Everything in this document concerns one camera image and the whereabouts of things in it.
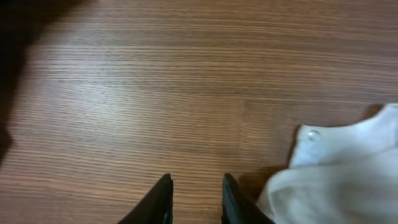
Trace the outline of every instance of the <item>wooden table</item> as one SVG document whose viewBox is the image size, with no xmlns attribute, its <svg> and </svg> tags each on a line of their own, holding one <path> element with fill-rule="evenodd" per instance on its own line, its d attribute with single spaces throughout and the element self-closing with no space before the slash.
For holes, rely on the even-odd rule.
<svg viewBox="0 0 398 224">
<path fill-rule="evenodd" d="M 1 223 L 117 223 L 168 172 L 174 223 L 220 223 L 225 172 L 255 197 L 300 124 L 398 101 L 395 0 L 62 7 L 18 17 L 40 35 L 3 87 Z"/>
</svg>

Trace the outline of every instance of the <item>white garment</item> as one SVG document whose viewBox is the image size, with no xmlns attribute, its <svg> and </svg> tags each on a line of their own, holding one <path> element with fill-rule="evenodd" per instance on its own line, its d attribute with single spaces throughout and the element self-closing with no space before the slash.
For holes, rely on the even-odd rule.
<svg viewBox="0 0 398 224">
<path fill-rule="evenodd" d="M 276 224 L 398 223 L 398 104 L 351 126 L 302 126 L 257 205 Z"/>
</svg>

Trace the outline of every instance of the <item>white cloth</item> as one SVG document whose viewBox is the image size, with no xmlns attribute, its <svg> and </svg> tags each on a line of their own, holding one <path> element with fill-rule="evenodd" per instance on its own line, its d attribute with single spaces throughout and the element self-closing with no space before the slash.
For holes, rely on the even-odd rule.
<svg viewBox="0 0 398 224">
<path fill-rule="evenodd" d="M 398 104 L 351 126 L 302 126 L 257 205 L 276 224 L 398 223 Z"/>
</svg>

